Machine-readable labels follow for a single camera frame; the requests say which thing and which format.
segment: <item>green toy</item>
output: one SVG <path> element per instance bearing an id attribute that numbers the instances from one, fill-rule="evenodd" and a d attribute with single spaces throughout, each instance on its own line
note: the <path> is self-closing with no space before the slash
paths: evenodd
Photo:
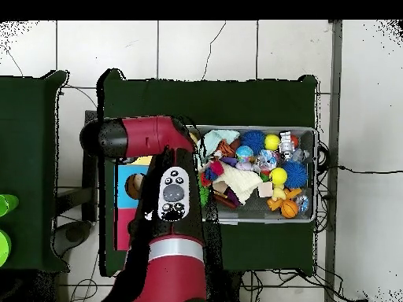
<path id="1" fill-rule="evenodd" d="M 202 207 L 205 207 L 207 201 L 209 200 L 210 190 L 208 187 L 202 185 L 202 181 L 200 180 L 200 176 L 198 176 L 198 188 L 200 194 L 200 204 Z"/>
<path id="2" fill-rule="evenodd" d="M 11 240 L 9 235 L 3 230 L 0 230 L 0 267 L 7 261 L 9 252 L 11 251 Z"/>
<path id="3" fill-rule="evenodd" d="M 0 216 L 6 215 L 18 206 L 18 198 L 12 194 L 0 194 Z"/>
<path id="4" fill-rule="evenodd" d="M 261 180 L 263 181 L 263 183 L 268 182 L 269 177 L 266 174 L 260 174 Z"/>

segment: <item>white cloth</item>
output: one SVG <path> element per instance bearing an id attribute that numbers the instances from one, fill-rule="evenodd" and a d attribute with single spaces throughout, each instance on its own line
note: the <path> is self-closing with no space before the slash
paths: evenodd
<path id="1" fill-rule="evenodd" d="M 216 151 L 218 144 L 220 144 L 221 140 L 225 139 L 227 141 L 227 144 L 230 145 L 238 137 L 239 132 L 233 130 L 211 130 L 210 132 L 206 133 L 205 136 L 203 137 L 205 143 L 205 155 L 204 155 L 204 149 L 200 148 L 202 141 L 199 140 L 197 144 L 198 151 L 200 152 L 201 156 L 200 161 L 198 158 L 198 154 L 196 154 L 198 170 L 200 171 L 202 165 L 205 164 L 209 159 L 209 156 Z"/>
<path id="2" fill-rule="evenodd" d="M 221 161 L 220 163 L 223 166 L 224 173 L 218 176 L 213 183 L 226 182 L 232 191 L 234 191 L 241 204 L 245 204 L 253 190 L 263 182 L 262 179 L 253 171 L 238 170 Z"/>

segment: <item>gray plastic bin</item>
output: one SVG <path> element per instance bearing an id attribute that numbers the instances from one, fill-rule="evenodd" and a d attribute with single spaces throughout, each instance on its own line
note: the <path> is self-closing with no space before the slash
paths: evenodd
<path id="1" fill-rule="evenodd" d="M 243 223 L 309 223 L 316 218 L 316 165 L 318 151 L 318 134 L 311 127 L 255 127 L 255 126 L 213 126 L 197 125 L 201 135 L 211 130 L 235 130 L 239 133 L 245 133 L 251 130 L 260 130 L 265 134 L 279 134 L 281 131 L 290 131 L 291 134 L 299 138 L 298 147 L 309 151 L 309 158 L 304 161 L 307 164 L 309 179 L 303 188 L 309 198 L 309 209 L 304 213 L 298 213 L 293 219 L 286 219 L 279 210 L 272 212 L 268 209 L 267 199 L 259 198 L 257 189 L 254 190 L 246 204 L 236 209 L 228 208 L 221 203 L 217 203 L 218 218 L 220 223 L 237 224 Z M 197 134 L 193 127 L 189 131 Z M 203 209 L 203 219 L 205 219 L 205 210 Z"/>

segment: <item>green mat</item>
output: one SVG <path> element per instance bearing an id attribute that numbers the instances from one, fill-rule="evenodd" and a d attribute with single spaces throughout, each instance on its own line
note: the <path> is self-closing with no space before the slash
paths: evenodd
<path id="1" fill-rule="evenodd" d="M 125 80 L 112 70 L 104 82 L 104 116 L 189 116 L 196 124 L 315 127 L 316 80 L 180 82 Z M 106 271 L 121 270 L 126 252 L 113 249 L 113 165 L 105 166 Z M 300 268 L 312 274 L 313 223 L 223 225 L 227 270 Z"/>
<path id="2" fill-rule="evenodd" d="M 13 247 L 1 269 L 61 271 L 51 249 L 54 216 L 55 107 L 67 73 L 41 79 L 0 76 L 0 193 L 20 204 L 0 218 Z"/>

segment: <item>orange basketball toy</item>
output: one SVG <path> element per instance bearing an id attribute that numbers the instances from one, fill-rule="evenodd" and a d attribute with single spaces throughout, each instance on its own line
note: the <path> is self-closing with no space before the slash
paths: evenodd
<path id="1" fill-rule="evenodd" d="M 281 214 L 288 219 L 294 218 L 298 214 L 297 204 L 289 199 L 286 199 L 281 204 Z"/>

